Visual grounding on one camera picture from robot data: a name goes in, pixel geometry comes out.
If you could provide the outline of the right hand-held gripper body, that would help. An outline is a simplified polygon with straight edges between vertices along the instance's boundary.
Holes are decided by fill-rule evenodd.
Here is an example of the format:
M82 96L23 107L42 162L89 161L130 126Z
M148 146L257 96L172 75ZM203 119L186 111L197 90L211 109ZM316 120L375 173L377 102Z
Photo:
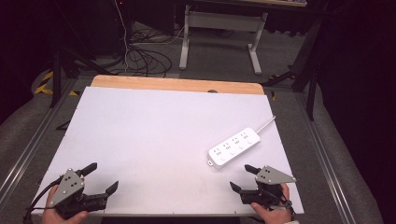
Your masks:
M240 195L243 204L258 203L263 206L291 206L292 202L287 200L282 184L295 183L297 179L287 175L269 165L261 168L255 175L257 188L251 190L242 189Z

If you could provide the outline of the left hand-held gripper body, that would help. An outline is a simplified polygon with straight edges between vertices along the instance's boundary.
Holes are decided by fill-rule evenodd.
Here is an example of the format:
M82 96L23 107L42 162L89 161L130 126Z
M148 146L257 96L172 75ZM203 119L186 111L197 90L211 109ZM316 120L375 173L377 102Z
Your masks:
M85 194L82 177L69 168L62 176L53 195L49 208L54 208L63 219L69 219L81 211L93 212L106 208L108 198L106 194Z

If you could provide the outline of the person's left hand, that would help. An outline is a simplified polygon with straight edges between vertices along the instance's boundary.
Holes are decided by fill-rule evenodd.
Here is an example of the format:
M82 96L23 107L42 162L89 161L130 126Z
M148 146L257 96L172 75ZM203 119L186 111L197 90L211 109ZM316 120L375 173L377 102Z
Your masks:
M50 206L50 202L55 194L58 185L55 185L49 190L49 195L46 200L46 206ZM87 211L81 211L78 214L70 217L69 219L63 219L56 210L45 209L42 214L42 224L81 224L88 217Z

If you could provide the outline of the person's right hand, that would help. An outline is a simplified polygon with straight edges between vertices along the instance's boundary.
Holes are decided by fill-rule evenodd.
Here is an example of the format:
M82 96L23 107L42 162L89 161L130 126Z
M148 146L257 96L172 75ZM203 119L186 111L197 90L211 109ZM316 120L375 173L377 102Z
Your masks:
M251 203L250 206L265 224L288 224L292 222L292 212L289 209L270 211L258 203Z

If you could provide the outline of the white power strip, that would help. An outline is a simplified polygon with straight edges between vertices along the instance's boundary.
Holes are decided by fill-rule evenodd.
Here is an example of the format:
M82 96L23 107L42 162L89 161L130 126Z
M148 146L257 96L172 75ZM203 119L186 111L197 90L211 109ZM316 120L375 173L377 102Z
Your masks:
M210 148L207 153L207 164L221 169L249 149L260 143L261 138L251 128L246 128Z

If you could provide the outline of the white table cover board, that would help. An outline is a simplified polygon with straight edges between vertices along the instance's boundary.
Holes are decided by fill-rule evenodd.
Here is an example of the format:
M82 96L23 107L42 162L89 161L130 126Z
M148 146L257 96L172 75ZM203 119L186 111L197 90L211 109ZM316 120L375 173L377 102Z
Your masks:
M230 183L255 188L246 164L291 172L279 120L265 95L88 87L41 184L96 162L86 193L119 182L107 216L249 216ZM246 127L260 143L209 166L208 150Z

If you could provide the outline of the yellow black floor tape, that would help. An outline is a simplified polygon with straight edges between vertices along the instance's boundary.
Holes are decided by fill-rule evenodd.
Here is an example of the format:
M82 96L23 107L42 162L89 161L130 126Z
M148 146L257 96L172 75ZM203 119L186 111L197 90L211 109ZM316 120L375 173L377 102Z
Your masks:
M42 93L42 94L52 95L53 90L50 89L50 87L49 87L49 83L50 83L50 80L52 79L52 77L53 77L53 72L48 71L48 73L42 77L38 87L34 91L34 94Z

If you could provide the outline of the black metal stand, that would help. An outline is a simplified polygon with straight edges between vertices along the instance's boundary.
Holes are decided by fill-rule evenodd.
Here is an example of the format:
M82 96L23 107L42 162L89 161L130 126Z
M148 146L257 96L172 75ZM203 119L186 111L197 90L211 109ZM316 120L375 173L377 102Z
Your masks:
M268 81L262 83L262 86L264 87L271 87L289 77L295 77L294 82L291 84L291 89L294 92L302 92L306 86L309 86L305 111L310 120L314 119L313 109L318 81L314 48L318 43L317 38L321 24L322 19L314 20L300 51L294 60L294 63L290 66L290 70L278 77L270 78Z
M62 72L70 78L77 78L80 74L78 71L77 61L86 65L88 68L96 71L99 75L111 75L109 71L92 62L87 57L82 56L75 50L68 48L58 48L53 51L52 56L52 100L50 108L55 107L62 97Z

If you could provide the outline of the light wooden desk top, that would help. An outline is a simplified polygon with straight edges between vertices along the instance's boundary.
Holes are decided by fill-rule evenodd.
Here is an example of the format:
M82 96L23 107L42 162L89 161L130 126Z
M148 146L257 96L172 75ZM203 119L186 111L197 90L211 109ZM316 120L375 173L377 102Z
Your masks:
M287 6L287 7L306 7L306 0L194 0L194 1L206 1L206 2L217 2L217 3L238 3L238 4L259 4L269 6Z

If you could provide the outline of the aluminium floor rail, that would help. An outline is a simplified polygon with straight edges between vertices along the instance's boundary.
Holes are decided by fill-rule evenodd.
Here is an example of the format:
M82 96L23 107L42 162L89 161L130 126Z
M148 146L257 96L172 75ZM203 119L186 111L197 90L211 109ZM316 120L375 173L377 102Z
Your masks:
M314 121L312 121L306 112L306 103L304 96L301 93L295 93L296 101L303 113L304 121L308 126L310 135L314 141L314 149L316 151L318 162L321 166L322 172L327 181L327 185L330 189L332 198L337 207L340 218L343 224L356 224L356 220L350 210L349 204L345 193L343 192L342 186L339 179L332 167L332 163L328 157L327 151L323 142L319 136L318 128Z
M66 80L61 87L61 97L53 107L50 107L51 96L38 95L0 125L0 209L18 185L76 82Z

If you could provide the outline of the white metal desk frame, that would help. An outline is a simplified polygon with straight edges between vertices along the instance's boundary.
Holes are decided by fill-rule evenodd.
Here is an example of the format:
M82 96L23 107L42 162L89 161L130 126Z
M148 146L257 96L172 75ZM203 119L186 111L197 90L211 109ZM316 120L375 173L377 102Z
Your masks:
M257 55L257 47L262 37L264 25L268 14L262 13L260 17L249 17L242 15L229 15L209 12L197 12L190 5L185 6L183 42L180 53L179 69L187 68L189 55L189 32L190 28L223 29L232 31L254 32L255 39L247 45L247 51L252 63L255 75L262 73L262 68Z

